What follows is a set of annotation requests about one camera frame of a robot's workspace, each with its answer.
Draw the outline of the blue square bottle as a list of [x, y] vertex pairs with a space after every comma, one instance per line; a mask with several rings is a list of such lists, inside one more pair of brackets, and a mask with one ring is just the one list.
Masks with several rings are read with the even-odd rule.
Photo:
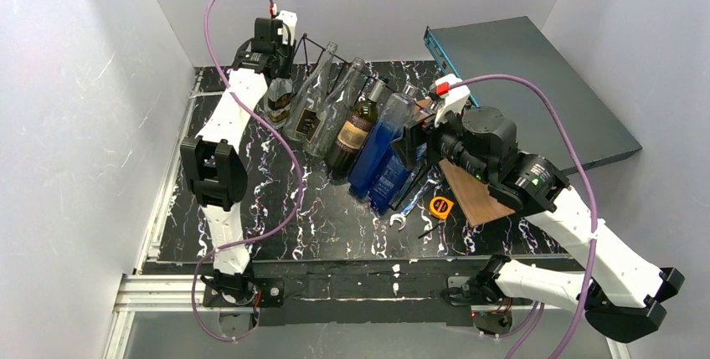
[[384, 106], [375, 127], [356, 160], [347, 181], [349, 192], [358, 200], [364, 199], [382, 171], [390, 143], [400, 137], [404, 123], [414, 113], [418, 88], [407, 82], [399, 93], [393, 93]]
[[[419, 102], [416, 100], [414, 113], [420, 109]], [[404, 167], [402, 161], [390, 147], [385, 154], [382, 171], [376, 176], [376, 182], [366, 196], [370, 208], [377, 216], [383, 216], [389, 210], [390, 202], [402, 189], [410, 173], [411, 170]]]

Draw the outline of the dark-capped clear bottle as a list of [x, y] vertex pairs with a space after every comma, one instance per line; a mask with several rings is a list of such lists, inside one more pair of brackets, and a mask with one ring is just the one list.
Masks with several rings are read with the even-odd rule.
[[269, 85], [264, 97], [266, 120], [280, 129], [291, 115], [291, 101], [294, 96], [291, 79], [276, 78]]

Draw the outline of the tall clear glass bottle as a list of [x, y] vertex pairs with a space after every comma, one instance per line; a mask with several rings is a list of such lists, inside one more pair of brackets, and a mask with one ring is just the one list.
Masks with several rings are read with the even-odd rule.
[[316, 122], [318, 108], [329, 89], [329, 76], [337, 49], [336, 43], [327, 44], [316, 68], [299, 89], [291, 109], [291, 116], [283, 131], [284, 136], [290, 140], [303, 142], [311, 132]]

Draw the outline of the green wine bottle tan label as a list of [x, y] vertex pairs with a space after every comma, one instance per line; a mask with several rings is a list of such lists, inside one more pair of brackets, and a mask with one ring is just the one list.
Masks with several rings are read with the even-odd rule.
[[347, 114], [334, 144], [326, 154], [325, 162], [333, 179], [344, 178], [357, 159], [378, 121], [378, 100], [388, 83], [388, 78], [379, 76], [367, 98], [356, 103]]

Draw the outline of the short clear glass bottle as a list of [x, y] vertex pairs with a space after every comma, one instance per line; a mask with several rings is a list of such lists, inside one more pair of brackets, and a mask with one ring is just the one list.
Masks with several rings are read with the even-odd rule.
[[316, 116], [320, 124], [305, 146], [305, 153], [309, 156], [323, 158], [328, 153], [337, 133], [342, 128], [347, 112], [357, 98], [356, 83], [364, 65], [362, 58], [354, 58], [342, 81], [326, 98]]

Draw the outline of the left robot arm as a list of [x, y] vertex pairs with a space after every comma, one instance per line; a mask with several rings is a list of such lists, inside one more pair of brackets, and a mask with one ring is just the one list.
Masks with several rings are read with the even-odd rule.
[[239, 146], [268, 87], [291, 76], [296, 23], [297, 16], [288, 11], [255, 20], [254, 35], [238, 48], [213, 114], [180, 146], [188, 190], [202, 210], [214, 247], [209, 257], [213, 272], [200, 279], [236, 305], [253, 303], [259, 293], [241, 223], [248, 176]]

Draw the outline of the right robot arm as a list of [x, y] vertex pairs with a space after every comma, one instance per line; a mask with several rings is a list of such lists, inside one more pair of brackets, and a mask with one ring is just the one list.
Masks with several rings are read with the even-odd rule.
[[624, 343], [660, 328], [663, 304], [678, 294], [684, 275], [646, 261], [618, 238], [554, 164], [518, 148], [516, 125], [498, 109], [424, 109], [392, 144], [407, 168], [420, 161], [421, 146], [429, 161], [447, 160], [485, 184], [491, 197], [542, 229], [585, 269], [567, 274], [494, 254], [463, 285], [445, 290], [446, 300], [471, 304], [509, 297], [582, 310], [600, 334]]

